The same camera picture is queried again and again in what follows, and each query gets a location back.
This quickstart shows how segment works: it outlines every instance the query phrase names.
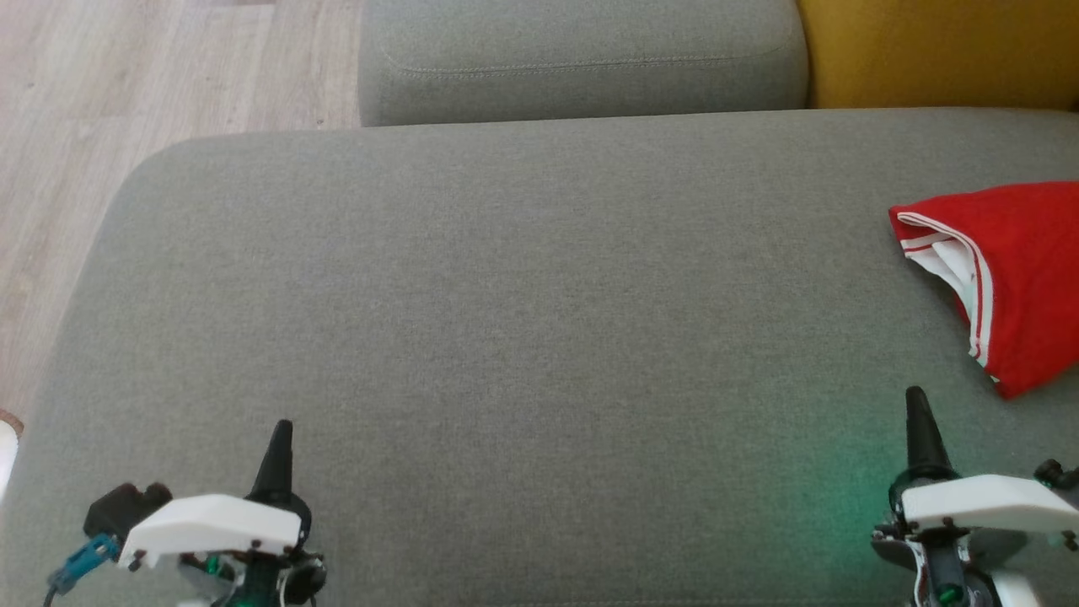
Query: blue connector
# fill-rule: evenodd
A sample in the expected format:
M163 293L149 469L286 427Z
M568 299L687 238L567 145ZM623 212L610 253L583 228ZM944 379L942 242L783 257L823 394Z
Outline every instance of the blue connector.
M86 542L86 546L78 552L68 556L64 566L56 569L49 576L49 585L56 590L60 596L67 594L74 588L76 582L83 576L101 566L106 561L115 561L120 557L120 546L105 534L100 534Z

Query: screw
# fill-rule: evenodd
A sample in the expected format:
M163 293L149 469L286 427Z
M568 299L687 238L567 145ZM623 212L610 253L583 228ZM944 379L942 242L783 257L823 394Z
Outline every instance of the screw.
M132 572L138 571L139 568L142 567L142 557L144 556L146 556L146 551L145 550L136 550L135 551L135 561L132 561L132 564L127 566L127 570L132 571Z

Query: white stripe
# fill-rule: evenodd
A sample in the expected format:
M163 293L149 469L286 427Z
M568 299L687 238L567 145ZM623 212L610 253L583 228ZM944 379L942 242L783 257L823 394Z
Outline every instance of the white stripe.
M989 273L989 265L985 262L985 256L982 254L982 249L978 247L978 243L972 240L967 234L952 229L935 219L931 219L921 215L920 212L898 212L896 217L907 224L920 225L924 227L932 227L939 232L944 232L951 236L954 236L964 243L974 259L978 260L978 267L981 270L982 279L980 280L979 288L982 291L982 309L981 314L981 326L982 331L975 335L978 332L979 319L978 317L970 318L970 356L974 356L975 353L980 351L978 357L978 363L983 368L989 362L989 337L993 329L993 274ZM975 315L979 314L978 301L973 302L973 308Z
M940 242L942 239L947 239L950 237L952 236L937 232L935 234L928 234L925 236L918 236L916 238L900 239L899 245L902 246L903 248L917 248L919 246L925 246L927 244L932 244L934 242Z

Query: wooden floor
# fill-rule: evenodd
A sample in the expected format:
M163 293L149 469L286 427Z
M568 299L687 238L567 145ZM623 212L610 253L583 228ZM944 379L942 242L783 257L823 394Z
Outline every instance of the wooden floor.
M192 137L358 126L360 1L0 0L0 409L27 432L123 178Z

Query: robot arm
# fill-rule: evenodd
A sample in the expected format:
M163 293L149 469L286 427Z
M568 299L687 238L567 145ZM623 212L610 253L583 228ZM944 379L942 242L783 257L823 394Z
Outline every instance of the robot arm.
M306 503L292 493L292 424L281 420L243 499L173 499L161 484L146 493L125 484L95 501L83 525L92 539L49 577L45 606L108 561L136 571L168 555L179 556L181 572L213 607L313 602L326 567L320 555L303 551L311 520Z
M1079 550L1071 532L1079 528L1079 470L1065 473L1049 460L1037 481L961 479L917 387L906 391L906 434L907 469L889 489L892 518L876 527L872 544L915 571L913 604L1039 607L1026 579L1000 565L1025 546L1026 533L1061 533L1064 546Z

